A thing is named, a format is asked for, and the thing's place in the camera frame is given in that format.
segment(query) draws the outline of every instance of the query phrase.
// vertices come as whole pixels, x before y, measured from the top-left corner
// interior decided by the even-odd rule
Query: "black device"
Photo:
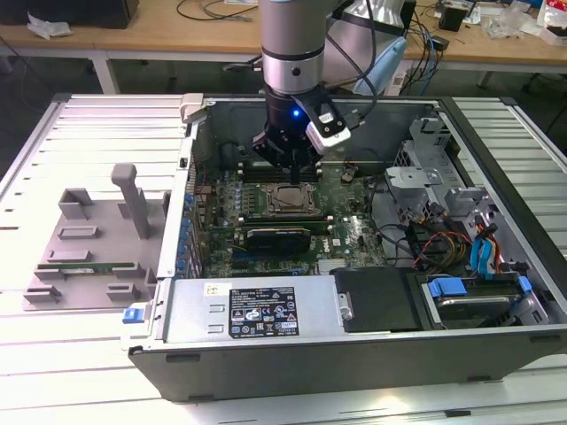
[[[446,38],[439,37],[438,35],[434,35],[431,38],[431,41],[433,42],[433,49],[435,49],[436,51],[447,50],[447,47],[449,47],[450,43]]]
[[[408,33],[409,26],[411,25],[411,19],[413,18],[414,11],[416,10],[416,5],[416,0],[406,0],[404,5],[401,7],[400,17],[401,21],[404,23],[404,35]]]
[[[441,12],[439,19],[439,28],[446,31],[459,31],[461,28],[462,20],[466,18],[469,13],[469,8],[463,7],[459,4],[446,4]]]
[[[139,0],[0,0],[0,24],[26,24],[29,12],[49,22],[123,29],[138,4]]]

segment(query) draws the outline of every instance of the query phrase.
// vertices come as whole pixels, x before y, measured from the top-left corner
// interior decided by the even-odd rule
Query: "blue cable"
[[[425,35],[427,36],[427,39],[429,40],[429,46],[431,49],[431,54],[434,55],[435,53],[435,48],[433,47],[433,40],[431,39],[431,36],[429,33],[425,33]],[[427,75],[427,80],[425,80],[425,83],[422,86],[422,89],[419,90],[419,96],[422,96],[423,93],[425,93],[425,90],[427,90],[427,86],[429,86],[429,83],[431,82],[431,78],[433,77],[433,70],[435,69],[435,66],[433,66],[433,62],[431,61],[431,69],[428,71],[428,75]]]

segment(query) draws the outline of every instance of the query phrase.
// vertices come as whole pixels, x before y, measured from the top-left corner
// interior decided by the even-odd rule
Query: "green circuit board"
[[[219,174],[210,182],[199,208],[207,246],[204,277],[319,274],[320,260],[329,259],[343,260],[338,263],[344,267],[384,266],[382,244],[365,211],[369,190],[362,179],[342,182],[342,165],[323,165],[322,170],[318,182],[302,183],[299,189],[241,182],[236,173]],[[273,195],[278,190],[287,197]],[[238,222],[242,216],[245,224]],[[309,229],[309,249],[293,257],[251,255],[245,237],[253,228]]]

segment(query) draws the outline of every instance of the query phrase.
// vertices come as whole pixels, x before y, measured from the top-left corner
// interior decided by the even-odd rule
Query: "electronic components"
[[[269,184],[261,189],[267,197],[267,210],[262,215],[292,218],[321,215],[315,206],[315,188],[310,184]]]
[[[309,250],[311,232],[304,228],[256,228],[246,235],[251,254],[293,257]]]

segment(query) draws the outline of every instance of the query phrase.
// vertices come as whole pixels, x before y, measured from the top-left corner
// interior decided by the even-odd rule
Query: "motherboard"
[[[385,265],[370,225],[369,188],[355,175],[352,166],[319,165],[311,182],[291,185],[269,173],[198,168],[195,208],[186,210],[185,220],[198,221],[192,233],[199,241],[199,274],[312,275]],[[190,277],[184,266],[180,262],[178,278]]]

